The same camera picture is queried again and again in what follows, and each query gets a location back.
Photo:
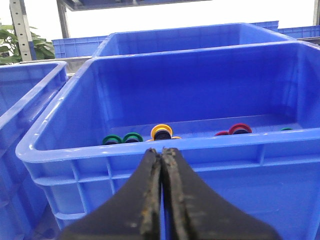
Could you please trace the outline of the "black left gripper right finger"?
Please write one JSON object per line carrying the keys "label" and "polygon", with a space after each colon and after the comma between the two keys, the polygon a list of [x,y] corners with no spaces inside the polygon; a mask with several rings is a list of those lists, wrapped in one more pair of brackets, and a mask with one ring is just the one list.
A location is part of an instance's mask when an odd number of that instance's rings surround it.
{"label": "black left gripper right finger", "polygon": [[280,240],[269,224],[211,189],[177,148],[161,154],[166,237],[169,240]]}

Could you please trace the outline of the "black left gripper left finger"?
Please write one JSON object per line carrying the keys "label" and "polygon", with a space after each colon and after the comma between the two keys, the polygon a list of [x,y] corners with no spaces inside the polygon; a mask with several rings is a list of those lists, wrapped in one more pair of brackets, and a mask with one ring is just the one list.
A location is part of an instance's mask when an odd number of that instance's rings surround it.
{"label": "black left gripper left finger", "polygon": [[103,205],[64,228],[60,240],[159,240],[161,163],[146,150],[127,182]]}

